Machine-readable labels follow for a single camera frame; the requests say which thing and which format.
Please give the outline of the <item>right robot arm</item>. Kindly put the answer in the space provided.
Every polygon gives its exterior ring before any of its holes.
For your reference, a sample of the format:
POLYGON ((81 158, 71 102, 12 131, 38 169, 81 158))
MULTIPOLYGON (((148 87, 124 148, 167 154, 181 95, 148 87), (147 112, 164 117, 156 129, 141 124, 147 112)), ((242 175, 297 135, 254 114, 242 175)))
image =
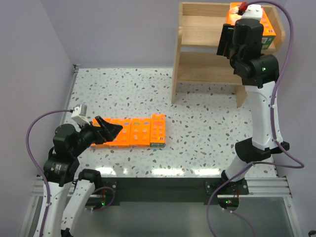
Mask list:
POLYGON ((258 20, 245 18, 222 28, 217 55, 226 57, 233 73, 241 78, 253 124, 252 137, 235 144, 236 157, 221 174, 224 182, 237 183, 244 179, 246 167, 289 150, 279 130, 273 96, 279 63, 274 55, 261 52, 263 31, 258 20))

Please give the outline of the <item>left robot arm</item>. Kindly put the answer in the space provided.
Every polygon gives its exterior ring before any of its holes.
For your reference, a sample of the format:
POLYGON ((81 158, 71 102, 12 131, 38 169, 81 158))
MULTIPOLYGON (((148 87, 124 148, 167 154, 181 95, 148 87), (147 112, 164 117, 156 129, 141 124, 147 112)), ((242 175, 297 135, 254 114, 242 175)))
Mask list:
POLYGON ((32 155, 29 138, 26 138, 27 151, 43 180, 43 200, 39 215, 36 237, 70 237, 85 205, 94 193, 109 190, 114 197, 115 190, 103 185, 97 170, 84 169, 75 179, 79 167, 78 157, 92 144, 112 142, 123 129, 122 125, 112 124, 96 116, 94 126, 85 116, 71 111, 72 120, 79 126, 77 131, 72 124, 65 123, 55 129, 53 147, 48 159, 40 168, 32 155))

